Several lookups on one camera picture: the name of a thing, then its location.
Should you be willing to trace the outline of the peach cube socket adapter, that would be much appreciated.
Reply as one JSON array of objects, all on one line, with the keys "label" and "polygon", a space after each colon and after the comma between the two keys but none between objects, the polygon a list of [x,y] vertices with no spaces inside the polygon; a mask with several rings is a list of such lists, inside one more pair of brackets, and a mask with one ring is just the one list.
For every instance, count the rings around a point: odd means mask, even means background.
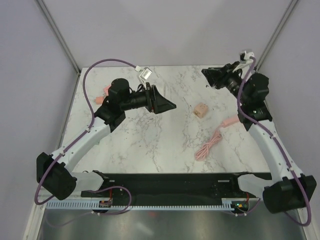
[{"label": "peach cube socket adapter", "polygon": [[199,104],[197,104],[195,107],[194,107],[194,110],[193,110],[193,113],[200,119],[204,118],[205,115],[208,113],[209,111],[209,107],[203,103],[203,102],[200,102]]}]

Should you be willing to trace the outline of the pink power strip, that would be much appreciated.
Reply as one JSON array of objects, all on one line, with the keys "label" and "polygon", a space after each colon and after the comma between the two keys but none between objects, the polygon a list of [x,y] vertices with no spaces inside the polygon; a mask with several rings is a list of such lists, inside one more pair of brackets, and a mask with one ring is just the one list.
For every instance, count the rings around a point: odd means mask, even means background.
[{"label": "pink power strip", "polygon": [[239,122],[239,118],[237,115],[234,115],[232,117],[229,117],[227,119],[225,119],[222,123],[221,123],[221,126],[223,128],[227,128],[229,126],[232,126],[233,124],[236,124]]}]

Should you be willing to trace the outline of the white triangular power strip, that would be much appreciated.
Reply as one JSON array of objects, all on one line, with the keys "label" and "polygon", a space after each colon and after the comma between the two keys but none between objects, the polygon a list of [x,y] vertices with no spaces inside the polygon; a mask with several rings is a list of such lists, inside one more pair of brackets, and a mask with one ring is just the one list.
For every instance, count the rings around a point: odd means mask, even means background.
[{"label": "white triangular power strip", "polygon": [[166,88],[167,88],[166,84],[163,83],[163,84],[162,84],[162,90],[161,90],[161,94],[162,94],[163,97],[166,96]]}]

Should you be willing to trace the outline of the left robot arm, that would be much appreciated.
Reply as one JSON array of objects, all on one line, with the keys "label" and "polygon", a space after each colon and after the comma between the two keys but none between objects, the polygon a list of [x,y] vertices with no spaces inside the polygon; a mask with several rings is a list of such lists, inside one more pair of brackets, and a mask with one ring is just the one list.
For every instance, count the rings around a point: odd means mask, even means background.
[{"label": "left robot arm", "polygon": [[51,154],[42,152],[36,159],[36,181],[53,197],[62,201],[73,192],[93,191],[99,197],[106,196],[110,185],[102,173],[74,172],[78,162],[100,140],[111,134],[126,118],[128,110],[146,108],[150,113],[161,114],[176,105],[162,96],[155,85],[146,84],[141,91],[130,91],[124,78],[112,81],[108,96],[93,114],[89,126],[65,147]]}]

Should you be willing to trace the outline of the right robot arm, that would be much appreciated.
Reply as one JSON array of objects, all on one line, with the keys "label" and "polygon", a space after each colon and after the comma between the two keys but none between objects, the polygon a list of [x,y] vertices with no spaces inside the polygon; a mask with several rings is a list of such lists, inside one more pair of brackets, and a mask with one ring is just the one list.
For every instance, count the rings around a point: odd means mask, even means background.
[{"label": "right robot arm", "polygon": [[238,61],[219,68],[204,68],[201,72],[211,87],[226,88],[237,98],[239,121],[255,140],[271,174],[270,180],[253,173],[242,174],[229,184],[230,193],[235,197],[250,193],[262,199],[272,214],[300,208],[310,213],[317,182],[301,171],[277,138],[273,118],[265,105],[269,78],[261,73],[242,78]]}]

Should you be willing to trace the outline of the salmon charger plug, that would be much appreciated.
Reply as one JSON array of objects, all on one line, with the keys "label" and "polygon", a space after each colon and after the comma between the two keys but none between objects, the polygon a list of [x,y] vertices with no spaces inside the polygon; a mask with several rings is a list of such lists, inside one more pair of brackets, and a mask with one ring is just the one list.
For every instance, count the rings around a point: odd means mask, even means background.
[{"label": "salmon charger plug", "polygon": [[97,104],[97,105],[101,105],[104,101],[104,97],[103,96],[97,96],[94,100],[94,102]]}]

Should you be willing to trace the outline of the pink cube socket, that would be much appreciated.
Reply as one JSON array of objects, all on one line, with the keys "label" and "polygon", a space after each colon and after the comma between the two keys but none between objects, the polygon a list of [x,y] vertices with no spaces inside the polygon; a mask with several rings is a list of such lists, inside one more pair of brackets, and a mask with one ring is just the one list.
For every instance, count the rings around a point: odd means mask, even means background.
[{"label": "pink cube socket", "polygon": [[111,87],[111,85],[108,85],[106,87],[103,88],[103,95],[106,97],[109,95],[109,88]]}]

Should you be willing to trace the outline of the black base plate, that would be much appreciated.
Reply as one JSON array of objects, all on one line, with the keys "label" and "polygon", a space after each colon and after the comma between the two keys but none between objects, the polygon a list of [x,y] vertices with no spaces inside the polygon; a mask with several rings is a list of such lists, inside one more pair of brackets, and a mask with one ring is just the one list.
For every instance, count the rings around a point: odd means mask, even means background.
[{"label": "black base plate", "polygon": [[99,193],[83,198],[111,197],[120,204],[214,204],[219,199],[253,199],[240,190],[241,173],[108,173]]}]

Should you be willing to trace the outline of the right aluminium frame post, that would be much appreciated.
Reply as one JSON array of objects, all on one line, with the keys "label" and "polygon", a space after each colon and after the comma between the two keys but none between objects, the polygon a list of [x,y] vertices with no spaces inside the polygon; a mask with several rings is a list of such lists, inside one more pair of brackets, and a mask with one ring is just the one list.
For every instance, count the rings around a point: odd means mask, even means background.
[{"label": "right aluminium frame post", "polygon": [[259,57],[256,65],[255,71],[258,72],[261,67],[263,66],[264,62],[266,61],[268,55],[272,51],[273,47],[275,46],[278,38],[280,37],[281,33],[285,29],[286,24],[288,23],[289,19],[291,18],[293,12],[295,11],[296,7],[300,3],[300,0],[290,0],[288,6],[286,7],[284,13],[282,14],[280,20],[278,21],[271,37],[269,38],[265,48],[262,51],[261,56]]}]

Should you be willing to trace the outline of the aluminium frame post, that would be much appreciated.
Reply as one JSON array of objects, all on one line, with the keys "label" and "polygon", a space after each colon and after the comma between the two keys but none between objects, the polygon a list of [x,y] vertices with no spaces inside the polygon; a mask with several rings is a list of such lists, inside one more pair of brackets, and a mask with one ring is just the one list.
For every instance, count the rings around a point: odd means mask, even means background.
[{"label": "aluminium frame post", "polygon": [[293,12],[295,11],[296,7],[300,3],[300,0],[290,0],[288,6],[286,7],[284,13],[282,14],[280,20],[278,21],[271,37],[269,38],[265,48],[262,51],[261,56],[259,57],[256,65],[255,71],[258,72],[261,67],[263,66],[264,62],[266,61],[268,55],[272,51],[273,47],[275,46],[278,38],[280,37],[281,33],[285,29],[286,24],[288,23],[289,19],[291,18]]},{"label": "aluminium frame post", "polygon": [[48,6],[46,5],[46,2],[44,0],[35,0],[34,1],[36,5],[38,6],[41,14],[43,15],[45,21],[49,25],[52,33],[54,34],[56,40],[58,41],[62,51],[64,52],[65,56],[67,57],[69,63],[71,64],[72,68],[76,72],[77,76],[81,75],[81,69],[75,60],[65,38],[63,37],[55,19],[53,18],[52,14],[50,13],[50,10]]}]

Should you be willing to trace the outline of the left aluminium frame post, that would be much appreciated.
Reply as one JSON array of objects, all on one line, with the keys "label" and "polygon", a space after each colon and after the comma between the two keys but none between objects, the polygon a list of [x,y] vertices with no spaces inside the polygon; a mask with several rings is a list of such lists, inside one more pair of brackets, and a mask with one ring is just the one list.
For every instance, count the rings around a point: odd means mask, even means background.
[{"label": "left aluminium frame post", "polygon": [[43,15],[45,21],[49,25],[52,33],[54,34],[56,40],[58,41],[62,51],[64,52],[65,56],[67,57],[69,63],[71,64],[72,68],[76,72],[77,76],[81,75],[81,69],[75,60],[65,38],[63,37],[55,19],[53,18],[52,14],[50,13],[50,10],[48,6],[46,5],[46,2],[44,0],[35,0],[34,1],[36,5],[38,6],[41,14]]}]

